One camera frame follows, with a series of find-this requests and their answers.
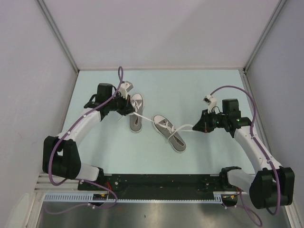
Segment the grey canvas sneaker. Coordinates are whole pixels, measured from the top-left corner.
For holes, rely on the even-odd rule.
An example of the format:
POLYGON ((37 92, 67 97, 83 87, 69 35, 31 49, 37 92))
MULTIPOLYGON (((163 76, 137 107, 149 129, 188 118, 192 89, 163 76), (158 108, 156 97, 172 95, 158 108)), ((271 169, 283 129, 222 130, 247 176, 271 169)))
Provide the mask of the grey canvas sneaker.
POLYGON ((134 114, 130 115, 130 129, 134 133, 138 133, 142 129, 142 117, 144 110, 144 99, 139 93, 131 97, 131 105, 134 108, 134 114))
POLYGON ((177 153, 185 152, 185 141, 179 133, 177 133, 173 124, 166 117, 155 115, 152 120, 155 130, 169 142, 177 153))

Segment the aluminium corner post left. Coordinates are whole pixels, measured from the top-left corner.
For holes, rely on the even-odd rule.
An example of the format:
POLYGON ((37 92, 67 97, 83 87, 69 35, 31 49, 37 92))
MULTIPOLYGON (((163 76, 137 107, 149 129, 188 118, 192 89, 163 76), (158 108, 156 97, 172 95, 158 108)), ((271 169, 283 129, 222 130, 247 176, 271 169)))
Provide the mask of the aluminium corner post left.
POLYGON ((76 62, 68 48, 68 45, 66 44, 62 33, 60 32, 50 10, 48 9, 46 3, 44 0, 35 0, 39 10, 41 11, 45 21, 47 22, 51 32, 53 33, 57 43, 59 44, 59 47, 61 48, 63 54, 65 55, 67 61, 69 62, 70 66, 72 67, 73 71, 78 75, 79 74, 79 68, 76 65, 76 62))

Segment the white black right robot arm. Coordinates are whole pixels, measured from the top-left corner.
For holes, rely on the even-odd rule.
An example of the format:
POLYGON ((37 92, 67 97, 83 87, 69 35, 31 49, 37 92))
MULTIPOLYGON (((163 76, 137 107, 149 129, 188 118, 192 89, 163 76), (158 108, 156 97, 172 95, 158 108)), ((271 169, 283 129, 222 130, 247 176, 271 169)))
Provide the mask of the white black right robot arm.
POLYGON ((217 100, 204 98, 208 108, 203 110, 194 131, 210 133, 223 128, 241 146, 249 158, 255 174, 248 174, 240 167, 225 167, 220 172, 219 185, 223 190, 237 187, 249 194, 256 209, 287 206, 293 202, 295 174, 284 168, 262 144, 252 122, 242 117, 237 99, 224 99, 222 112, 216 113, 217 100))

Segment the aluminium frame rail front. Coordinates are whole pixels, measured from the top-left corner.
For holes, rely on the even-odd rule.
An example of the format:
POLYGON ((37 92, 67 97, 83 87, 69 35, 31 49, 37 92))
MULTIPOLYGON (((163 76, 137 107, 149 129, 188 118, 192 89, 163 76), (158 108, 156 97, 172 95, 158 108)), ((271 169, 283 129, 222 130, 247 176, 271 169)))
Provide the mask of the aluminium frame rail front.
MULTIPOLYGON (((276 188, 276 181, 270 180, 273 177, 272 174, 268 173, 258 173, 255 176, 249 175, 248 180, 245 179, 237 179, 233 176, 232 183, 228 181, 228 177, 226 175, 221 176, 226 185, 233 186, 236 188, 240 188, 245 192, 249 192, 249 190, 260 190, 267 191, 271 189, 273 185, 276 188)), ((40 174, 35 186, 36 191, 100 191, 101 188, 87 183, 82 180, 65 180, 62 177, 52 176, 52 180, 50 181, 49 175, 47 173, 40 174)))

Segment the white shoelace of sneaker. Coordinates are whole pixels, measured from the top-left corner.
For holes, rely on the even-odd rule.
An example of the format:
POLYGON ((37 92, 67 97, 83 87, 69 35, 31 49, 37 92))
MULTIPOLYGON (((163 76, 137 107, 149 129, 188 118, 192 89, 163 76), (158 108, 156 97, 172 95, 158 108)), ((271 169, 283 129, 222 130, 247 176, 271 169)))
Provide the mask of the white shoelace of sneaker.
POLYGON ((134 107, 134 112, 137 114, 142 114, 144 109, 144 102, 142 99, 132 99, 131 105, 134 107))
POLYGON ((184 125, 182 125, 182 126, 180 126, 180 127, 178 127, 178 128, 175 128, 174 125, 173 125, 172 127, 169 127, 168 124, 165 124, 165 125, 159 124, 159 123, 157 123, 156 121, 154 121, 154 120, 152 120, 152 119, 149 119, 149 118, 147 118, 147 117, 145 117, 145 116, 142 116, 142 115, 140 115, 140 114, 137 114, 137 113, 135 113, 135 112, 133 112, 132 114, 134 114, 134 115, 136 115, 136 116, 138 116, 138 117, 141 117, 142 119, 148 120, 148 121, 150 121, 150 122, 152 122, 152 123, 154 123, 154 124, 156 124, 156 125, 159 125, 159 126, 162 127, 162 128, 167 129, 167 130, 171 133, 170 136, 167 138, 167 141, 169 141, 169 139, 170 139, 171 137, 173 137, 173 136, 174 136, 177 132, 179 132, 179 131, 184 131, 184 132, 193 132, 193 131, 194 131, 194 130, 192 129, 192 128, 193 128, 193 125, 192 125, 192 124, 184 124, 184 125))

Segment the aluminium corner post right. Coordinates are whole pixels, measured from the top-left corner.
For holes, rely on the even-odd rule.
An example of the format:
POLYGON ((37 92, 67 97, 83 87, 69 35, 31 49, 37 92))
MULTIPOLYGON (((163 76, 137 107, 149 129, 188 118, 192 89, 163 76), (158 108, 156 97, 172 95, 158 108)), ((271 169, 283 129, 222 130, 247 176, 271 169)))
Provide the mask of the aluminium corner post right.
POLYGON ((268 37, 271 29, 275 25, 276 21, 278 20, 281 12, 283 11, 284 7, 288 3, 288 0, 279 0, 273 13, 270 16, 270 19, 268 20, 265 28, 262 31, 261 36, 259 37, 253 51, 251 52, 248 60, 246 61, 244 67, 243 67, 243 72, 246 74, 248 70, 250 69, 253 61, 255 60, 256 56, 258 55, 263 43, 265 42, 266 38, 268 37))

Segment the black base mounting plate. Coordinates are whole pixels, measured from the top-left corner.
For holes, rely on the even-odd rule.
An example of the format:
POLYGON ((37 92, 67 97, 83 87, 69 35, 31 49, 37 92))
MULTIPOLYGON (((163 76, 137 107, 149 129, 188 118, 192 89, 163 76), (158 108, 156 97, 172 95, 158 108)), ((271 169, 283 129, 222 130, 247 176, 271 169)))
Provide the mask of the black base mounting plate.
POLYGON ((239 194, 218 174, 105 174, 96 182, 120 200, 212 200, 215 192, 239 194))

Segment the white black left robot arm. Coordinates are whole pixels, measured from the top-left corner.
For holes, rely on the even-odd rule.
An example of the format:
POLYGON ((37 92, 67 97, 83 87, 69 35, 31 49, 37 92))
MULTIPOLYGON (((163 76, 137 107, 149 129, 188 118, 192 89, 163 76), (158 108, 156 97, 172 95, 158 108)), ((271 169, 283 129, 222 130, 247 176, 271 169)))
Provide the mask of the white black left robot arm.
POLYGON ((101 189, 105 184, 103 169, 81 162, 78 146, 110 112, 126 116, 135 111, 128 94, 132 88, 128 81, 119 88, 100 83, 77 121, 68 130, 44 140, 43 172, 65 180, 88 180, 93 189, 101 189))

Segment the aluminium corner post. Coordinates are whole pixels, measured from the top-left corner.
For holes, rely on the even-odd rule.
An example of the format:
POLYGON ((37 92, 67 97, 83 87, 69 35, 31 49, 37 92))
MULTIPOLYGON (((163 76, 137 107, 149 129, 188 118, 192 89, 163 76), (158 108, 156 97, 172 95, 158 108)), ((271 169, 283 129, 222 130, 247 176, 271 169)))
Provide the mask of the aluminium corner post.
POLYGON ((62 33, 60 32, 50 10, 48 9, 46 3, 44 0, 35 0, 39 10, 41 11, 45 21, 47 22, 51 32, 53 33, 57 43, 59 44, 59 47, 61 48, 63 54, 65 55, 67 61, 69 62, 70 66, 72 67, 73 71, 78 75, 79 74, 79 68, 76 65, 76 62, 68 48, 68 45, 66 44, 62 33))
POLYGON ((258 55, 263 43, 265 42, 266 38, 268 37, 271 29, 275 25, 276 21, 278 20, 281 12, 283 11, 284 7, 288 3, 288 0, 279 0, 273 13, 270 16, 270 19, 268 20, 265 28, 262 31, 261 36, 259 37, 253 51, 251 52, 248 60, 246 61, 244 67, 243 67, 243 72, 246 74, 248 70, 250 69, 253 61, 255 60, 256 56, 258 55))

